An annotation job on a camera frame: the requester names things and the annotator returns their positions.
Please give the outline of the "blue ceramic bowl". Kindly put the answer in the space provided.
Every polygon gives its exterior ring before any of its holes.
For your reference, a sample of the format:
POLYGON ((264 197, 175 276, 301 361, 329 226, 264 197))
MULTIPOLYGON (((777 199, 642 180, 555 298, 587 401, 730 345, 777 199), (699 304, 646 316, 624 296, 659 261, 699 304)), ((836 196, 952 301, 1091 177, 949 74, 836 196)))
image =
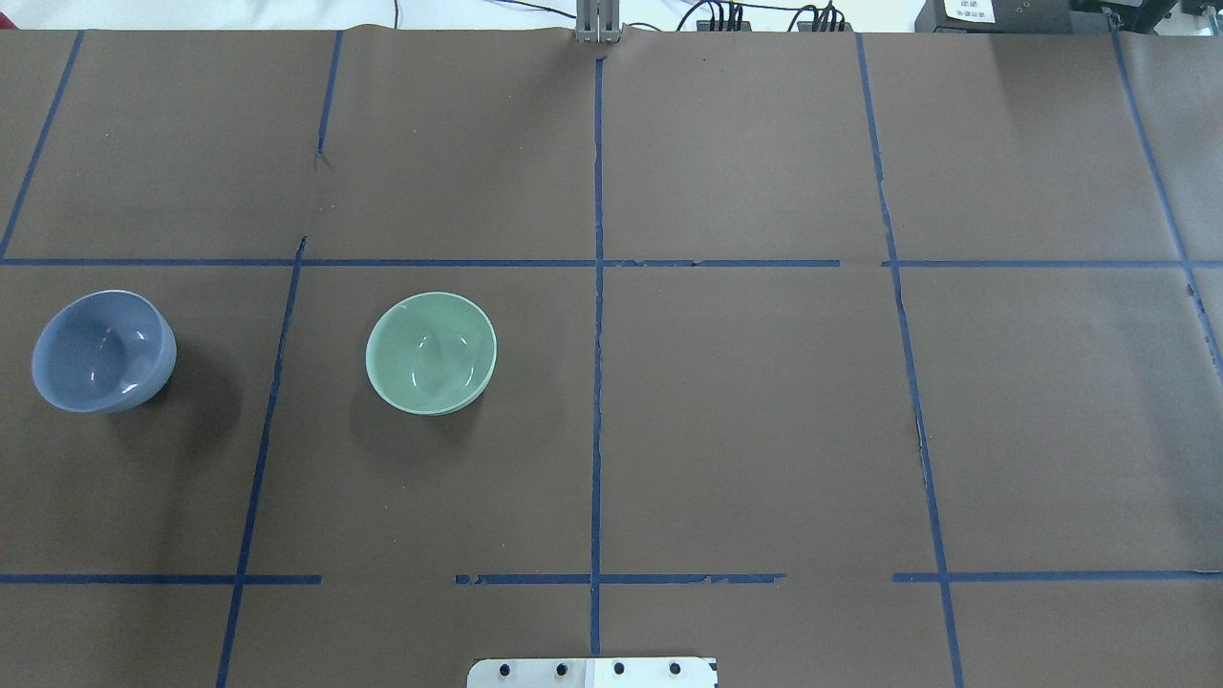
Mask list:
POLYGON ((78 414, 116 414, 153 400, 179 360, 161 310, 128 290, 102 290, 57 312, 35 340, 31 369, 43 400, 78 414))

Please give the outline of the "green ceramic bowl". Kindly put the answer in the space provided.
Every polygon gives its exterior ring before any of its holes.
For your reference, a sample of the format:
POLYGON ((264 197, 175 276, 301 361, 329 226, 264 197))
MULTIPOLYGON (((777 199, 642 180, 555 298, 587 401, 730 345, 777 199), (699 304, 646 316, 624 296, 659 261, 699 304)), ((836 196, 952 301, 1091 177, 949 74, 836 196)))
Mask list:
POLYGON ((453 414, 488 387, 498 336, 481 306, 457 293, 415 293, 382 313, 368 335, 364 371, 394 409, 419 417, 453 414))

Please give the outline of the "brown paper table mat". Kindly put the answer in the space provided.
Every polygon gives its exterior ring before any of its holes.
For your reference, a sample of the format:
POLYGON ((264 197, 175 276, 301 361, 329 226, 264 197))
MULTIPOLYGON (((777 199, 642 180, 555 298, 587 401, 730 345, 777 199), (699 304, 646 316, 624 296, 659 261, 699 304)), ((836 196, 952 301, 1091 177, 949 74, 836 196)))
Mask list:
POLYGON ((2 33, 2 684, 1221 684, 1221 42, 2 33), (153 400, 31 360, 128 290, 153 400), (415 293, 498 336, 386 404, 415 293))

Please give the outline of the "black power strip left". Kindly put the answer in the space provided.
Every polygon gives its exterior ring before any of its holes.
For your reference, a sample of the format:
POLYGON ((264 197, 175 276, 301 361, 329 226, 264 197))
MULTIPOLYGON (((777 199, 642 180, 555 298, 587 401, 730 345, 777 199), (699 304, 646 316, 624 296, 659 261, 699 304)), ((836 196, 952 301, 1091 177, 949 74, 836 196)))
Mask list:
POLYGON ((746 18, 746 5, 729 1, 693 2, 680 22, 680 27, 691 24, 693 31, 703 33, 742 33, 752 31, 746 18), (707 10, 709 16, 697 18, 700 10, 707 10))

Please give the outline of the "black power strip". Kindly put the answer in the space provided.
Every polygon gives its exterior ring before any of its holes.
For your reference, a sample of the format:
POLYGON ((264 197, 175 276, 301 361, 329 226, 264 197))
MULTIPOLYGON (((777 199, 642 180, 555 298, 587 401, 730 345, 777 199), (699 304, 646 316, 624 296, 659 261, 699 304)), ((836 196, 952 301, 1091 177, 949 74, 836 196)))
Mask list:
POLYGON ((703 33, 742 33, 752 31, 746 18, 746 5, 729 1, 693 2, 680 22, 680 27, 691 24, 693 31, 703 33), (707 10, 709 16, 697 18, 700 10, 707 10))
POLYGON ((852 26, 834 1, 797 9, 786 31, 797 33, 851 33, 852 26))

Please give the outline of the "black power strip right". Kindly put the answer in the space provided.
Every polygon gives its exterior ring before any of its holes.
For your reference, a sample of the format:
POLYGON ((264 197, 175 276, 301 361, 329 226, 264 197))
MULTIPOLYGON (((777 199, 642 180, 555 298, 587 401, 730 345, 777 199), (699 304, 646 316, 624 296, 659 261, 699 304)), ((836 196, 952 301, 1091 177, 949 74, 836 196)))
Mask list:
POLYGON ((786 31, 797 33, 851 33, 852 26, 834 1, 797 9, 786 31))

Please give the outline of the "black box with label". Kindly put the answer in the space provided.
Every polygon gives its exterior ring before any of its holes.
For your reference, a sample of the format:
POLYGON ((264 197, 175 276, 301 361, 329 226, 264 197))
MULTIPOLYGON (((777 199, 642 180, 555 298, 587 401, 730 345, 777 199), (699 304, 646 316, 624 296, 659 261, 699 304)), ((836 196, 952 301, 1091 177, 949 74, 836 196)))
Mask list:
POLYGON ((1069 1, 925 1, 916 33, 1071 34, 1069 1))

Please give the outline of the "aluminium profile post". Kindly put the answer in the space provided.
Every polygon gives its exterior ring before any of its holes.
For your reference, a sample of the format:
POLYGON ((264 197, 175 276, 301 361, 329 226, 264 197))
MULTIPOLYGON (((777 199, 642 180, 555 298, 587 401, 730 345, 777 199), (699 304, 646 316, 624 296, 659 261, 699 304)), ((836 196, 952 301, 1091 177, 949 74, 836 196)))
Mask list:
POLYGON ((619 0, 578 0, 575 38, 578 44, 616 43, 623 38, 619 0))

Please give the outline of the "white metal base plate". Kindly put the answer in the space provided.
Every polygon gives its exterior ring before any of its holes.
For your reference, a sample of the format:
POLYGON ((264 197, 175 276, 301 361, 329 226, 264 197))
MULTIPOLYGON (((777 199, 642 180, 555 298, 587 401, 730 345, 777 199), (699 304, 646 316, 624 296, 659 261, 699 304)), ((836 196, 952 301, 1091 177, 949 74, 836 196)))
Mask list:
POLYGON ((467 687, 718 687, 714 657, 486 657, 467 687))

